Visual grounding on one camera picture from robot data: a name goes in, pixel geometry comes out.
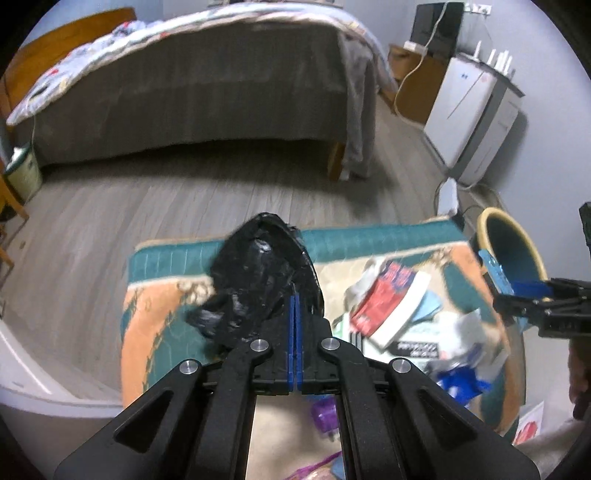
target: green trash bin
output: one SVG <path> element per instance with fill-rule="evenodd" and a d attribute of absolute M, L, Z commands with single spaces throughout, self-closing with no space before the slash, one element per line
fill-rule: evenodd
<path fill-rule="evenodd" d="M 4 177 L 23 203 L 27 203 L 41 188 L 41 171 L 30 143 L 15 148 L 12 161 L 4 171 Z"/>

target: wall socket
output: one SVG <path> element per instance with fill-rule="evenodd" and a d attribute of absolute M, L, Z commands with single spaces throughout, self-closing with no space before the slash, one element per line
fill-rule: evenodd
<path fill-rule="evenodd" d="M 464 12 L 470 14 L 490 15 L 492 5 L 464 4 Z"/>

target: garbage bag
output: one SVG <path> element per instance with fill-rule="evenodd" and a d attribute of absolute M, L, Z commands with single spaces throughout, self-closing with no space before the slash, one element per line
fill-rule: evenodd
<path fill-rule="evenodd" d="M 235 348 L 258 336 L 262 323 L 289 307 L 298 293 L 310 313 L 324 315 L 324 299 L 299 231 L 279 216 L 260 213 L 222 245 L 210 266 L 215 294 L 186 321 L 217 345 Z"/>

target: black screen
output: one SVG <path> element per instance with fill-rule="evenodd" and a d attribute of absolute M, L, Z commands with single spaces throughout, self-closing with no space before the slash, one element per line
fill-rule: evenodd
<path fill-rule="evenodd" d="M 426 45 L 431 37 L 435 23 L 441 15 L 444 4 L 425 4 L 417 6 L 414 18 L 413 33 L 410 40 L 419 45 Z M 437 31 L 429 45 L 429 53 L 444 58 L 453 57 L 456 51 L 457 36 L 460 33 L 464 3 L 450 2 L 443 18 L 439 22 Z"/>

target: metal screw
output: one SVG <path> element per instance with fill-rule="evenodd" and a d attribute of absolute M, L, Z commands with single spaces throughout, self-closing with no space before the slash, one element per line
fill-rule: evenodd
<path fill-rule="evenodd" d="M 399 374 L 406 374 L 410 372 L 411 365 L 408 360 L 405 360 L 404 358 L 397 358 L 392 363 L 392 368 L 395 369 Z"/>
<path fill-rule="evenodd" d="M 335 337 L 325 338 L 320 344 L 324 350 L 336 350 L 340 347 L 340 342 Z"/>
<path fill-rule="evenodd" d="M 178 366 L 178 369 L 182 374 L 191 375 L 194 374 L 199 368 L 199 364 L 195 360 L 185 360 Z"/>
<path fill-rule="evenodd" d="M 251 350 L 254 350 L 255 352 L 264 352 L 268 348 L 269 348 L 269 342 L 267 342 L 266 340 L 263 340 L 262 338 L 259 338 L 257 340 L 253 340 L 251 342 Z"/>

